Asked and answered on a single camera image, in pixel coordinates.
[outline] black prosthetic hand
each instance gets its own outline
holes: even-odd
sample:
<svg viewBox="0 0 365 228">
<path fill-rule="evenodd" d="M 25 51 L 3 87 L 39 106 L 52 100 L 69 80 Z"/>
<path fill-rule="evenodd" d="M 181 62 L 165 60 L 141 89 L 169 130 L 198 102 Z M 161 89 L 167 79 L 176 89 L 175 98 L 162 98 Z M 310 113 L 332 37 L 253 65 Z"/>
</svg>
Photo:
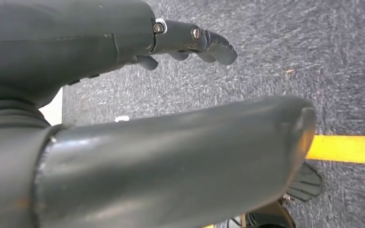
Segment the black prosthetic hand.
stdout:
<svg viewBox="0 0 365 228">
<path fill-rule="evenodd" d="M 13 0 L 0 3 L 0 100 L 37 107 L 84 78 L 139 64 L 168 53 L 183 60 L 196 53 L 228 65 L 237 54 L 229 42 L 194 24 L 156 19 L 141 0 Z"/>
</svg>

